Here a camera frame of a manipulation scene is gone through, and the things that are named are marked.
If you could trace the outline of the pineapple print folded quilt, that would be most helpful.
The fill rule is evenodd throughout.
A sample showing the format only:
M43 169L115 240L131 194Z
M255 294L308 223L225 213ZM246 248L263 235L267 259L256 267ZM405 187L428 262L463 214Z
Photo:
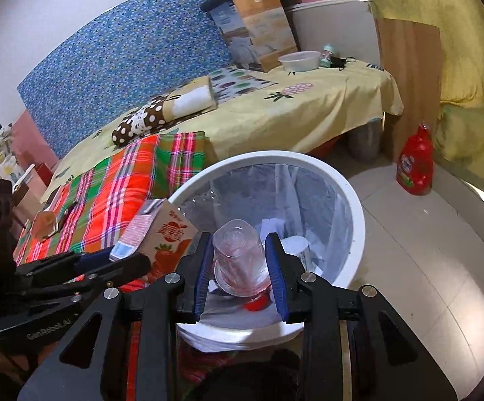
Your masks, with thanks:
M10 180L14 185L24 175L24 169L14 155L11 127L0 129L0 178Z

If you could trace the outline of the bedding package box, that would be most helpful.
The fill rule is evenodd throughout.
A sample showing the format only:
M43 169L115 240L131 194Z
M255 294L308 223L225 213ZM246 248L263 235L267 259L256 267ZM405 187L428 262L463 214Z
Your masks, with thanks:
M208 14L236 66L267 73L297 44L284 11L288 0L205 0Z

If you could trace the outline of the blue dotted headboard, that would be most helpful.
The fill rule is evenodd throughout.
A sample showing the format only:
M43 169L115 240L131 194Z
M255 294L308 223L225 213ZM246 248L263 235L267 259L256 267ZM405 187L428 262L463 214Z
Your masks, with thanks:
M57 157L148 98L231 64L206 0L127 0L56 47L17 90Z

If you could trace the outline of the white bed footboard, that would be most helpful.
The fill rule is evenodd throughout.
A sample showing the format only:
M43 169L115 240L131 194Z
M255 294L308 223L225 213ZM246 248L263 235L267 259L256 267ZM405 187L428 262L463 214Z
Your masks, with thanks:
M370 0L322 0L285 9L300 51L329 44L341 58L381 64Z

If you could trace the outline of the crumpled paper box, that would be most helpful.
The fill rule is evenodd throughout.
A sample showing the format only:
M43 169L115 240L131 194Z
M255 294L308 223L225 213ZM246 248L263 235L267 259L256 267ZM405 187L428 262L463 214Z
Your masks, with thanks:
M57 216L52 211L39 211L34 217L31 235L37 242L44 242L58 231Z

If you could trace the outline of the red green plaid cloth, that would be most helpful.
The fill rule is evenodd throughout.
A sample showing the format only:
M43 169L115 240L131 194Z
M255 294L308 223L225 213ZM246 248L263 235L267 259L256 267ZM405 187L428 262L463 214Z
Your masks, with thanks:
M15 263L111 247L146 200L171 196L205 163L202 131L140 139L63 185L49 205L56 216L74 206L62 230L40 242L27 226L13 253Z

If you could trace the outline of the brown polka dot pillow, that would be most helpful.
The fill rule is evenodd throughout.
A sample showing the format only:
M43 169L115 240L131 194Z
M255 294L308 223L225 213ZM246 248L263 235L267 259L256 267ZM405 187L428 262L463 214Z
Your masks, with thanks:
M202 76L190 83L148 100L121 120L111 134L112 142L119 148L149 131L164 129L168 124L205 111L213 111L217 103L209 76Z

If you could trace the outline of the white plastic bowl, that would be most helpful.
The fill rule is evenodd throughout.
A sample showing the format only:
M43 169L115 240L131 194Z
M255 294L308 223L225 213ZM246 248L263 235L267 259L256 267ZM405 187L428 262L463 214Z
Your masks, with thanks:
M319 67L321 53L317 51L292 52L282 55L278 62L288 73L304 73Z

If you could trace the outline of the red detergent bottle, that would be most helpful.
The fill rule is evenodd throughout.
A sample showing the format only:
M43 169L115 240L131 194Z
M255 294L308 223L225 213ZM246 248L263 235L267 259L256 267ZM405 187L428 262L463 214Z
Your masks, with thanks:
M405 142L398 157L396 180L408 193L428 194L434 172L433 144L430 129L424 122Z

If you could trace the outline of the small black object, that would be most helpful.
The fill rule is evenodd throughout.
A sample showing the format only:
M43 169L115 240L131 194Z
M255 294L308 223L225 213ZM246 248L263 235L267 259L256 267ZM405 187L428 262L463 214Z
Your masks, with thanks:
M343 70L346 67L346 64L356 62L356 59L353 57L341 58L336 56L331 56L329 58L330 67Z

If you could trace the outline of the yellow curtain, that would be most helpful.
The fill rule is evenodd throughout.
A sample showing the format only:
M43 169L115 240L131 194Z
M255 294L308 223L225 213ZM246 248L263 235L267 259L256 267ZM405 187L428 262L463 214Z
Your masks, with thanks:
M387 19L438 27L442 40L438 152L484 180L484 5L480 0L372 0Z

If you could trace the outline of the pink drink carton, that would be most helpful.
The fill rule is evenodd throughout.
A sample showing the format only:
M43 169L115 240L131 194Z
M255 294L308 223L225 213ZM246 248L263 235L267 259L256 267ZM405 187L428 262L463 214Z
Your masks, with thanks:
M174 272L196 234L196 227L167 199L147 199L112 247L109 259L146 255L151 268L142 279L152 283Z

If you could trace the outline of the small green jar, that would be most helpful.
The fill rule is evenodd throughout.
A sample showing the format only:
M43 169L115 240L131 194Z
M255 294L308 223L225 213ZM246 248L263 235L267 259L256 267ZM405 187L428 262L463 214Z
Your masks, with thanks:
M319 60L319 65L324 68L334 67L334 48L327 43L323 49Z

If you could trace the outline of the yellow pineapple bed sheet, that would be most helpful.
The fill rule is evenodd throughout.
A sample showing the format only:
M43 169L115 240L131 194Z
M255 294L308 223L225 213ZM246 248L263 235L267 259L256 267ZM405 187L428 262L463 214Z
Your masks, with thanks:
M295 74L275 68L262 78L264 88L159 130L168 142L153 156L162 196L219 160L260 150L308 153L384 114L403 113L392 75L365 61Z

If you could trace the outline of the wooden board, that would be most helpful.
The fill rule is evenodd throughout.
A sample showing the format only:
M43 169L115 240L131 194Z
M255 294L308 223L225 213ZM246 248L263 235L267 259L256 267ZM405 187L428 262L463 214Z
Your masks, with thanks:
M397 162L406 140L422 123L435 129L442 92L442 40L438 27L413 21L376 21L382 67L394 78L403 112L388 114L382 152Z

